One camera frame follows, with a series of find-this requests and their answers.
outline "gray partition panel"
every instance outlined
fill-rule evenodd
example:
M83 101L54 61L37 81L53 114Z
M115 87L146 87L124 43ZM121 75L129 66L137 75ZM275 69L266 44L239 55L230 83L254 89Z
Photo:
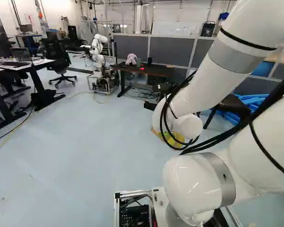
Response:
M192 68L199 68L214 40L199 39L195 47L195 54L191 63Z
M147 61L148 37L115 35L118 58L127 59L129 53L134 53L142 61Z
M152 62L188 66L194 39L151 37Z
M174 76L172 78L169 78L169 82L176 82L176 83L182 83L185 80L186 77L186 69L180 69L180 68L174 68Z
M283 63L278 64L272 77L277 78L277 79L284 79L284 64Z
M255 94L268 94L276 86L278 82L247 77L233 93L238 95L255 95Z

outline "white robotic arm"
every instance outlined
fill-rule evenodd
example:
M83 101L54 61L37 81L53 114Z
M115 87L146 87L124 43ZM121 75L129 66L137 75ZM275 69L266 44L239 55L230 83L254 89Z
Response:
M284 0L238 1L190 84L170 102L169 128L196 138L202 121L192 113L219 103L283 39ZM152 116L156 131L160 131L164 104L162 99ZM284 98L253 125L263 147L284 168ZM232 139L229 149L172 158L164 167L163 182L170 205L192 226L208 221L218 207L264 192L284 192L284 173L256 143L251 126Z
M90 45L81 46L90 49L89 52L92 55L93 61L96 62L96 69L98 71L101 71L102 64L105 63L104 56L101 54L101 52L103 50L103 44L107 42L108 39L105 36L95 34L91 46Z

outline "keyboard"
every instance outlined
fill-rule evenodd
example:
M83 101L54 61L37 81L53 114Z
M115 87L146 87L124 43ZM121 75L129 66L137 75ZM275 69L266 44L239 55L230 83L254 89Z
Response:
M21 67L21 66L25 66L25 65L29 65L30 63L25 63L25 62L14 62L14 61L5 61L2 62L2 65L8 65L8 66L15 66L17 67Z

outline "stuffed animal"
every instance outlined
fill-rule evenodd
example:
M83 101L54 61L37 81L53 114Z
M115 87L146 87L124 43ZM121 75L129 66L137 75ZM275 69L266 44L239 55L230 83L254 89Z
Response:
M130 53L127 56L127 60L126 60L125 65L129 65L129 63L131 63L133 65L136 65L137 64L136 59L137 59L137 56L135 54L133 54L133 53Z

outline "floor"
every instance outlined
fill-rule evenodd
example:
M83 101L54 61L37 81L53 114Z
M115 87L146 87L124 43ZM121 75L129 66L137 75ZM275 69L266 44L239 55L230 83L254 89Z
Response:
M78 61L73 60L73 68ZM38 73L44 87L53 88L48 80L57 74L46 69ZM112 227L114 192L162 185L164 163L178 155L150 131L152 111L143 108L142 99L117 98L117 92L108 99L80 93L88 92L86 74L68 71L67 75L78 77L76 87L62 83L59 92L67 98L33 113L0 140L0 227ZM27 105L29 94L21 97L19 106ZM2 129L0 135L21 121ZM216 116L200 141L229 127ZM269 216L255 212L260 210L255 206L270 207ZM246 202L235 210L243 226L284 224L284 196ZM262 225L263 215L268 224Z

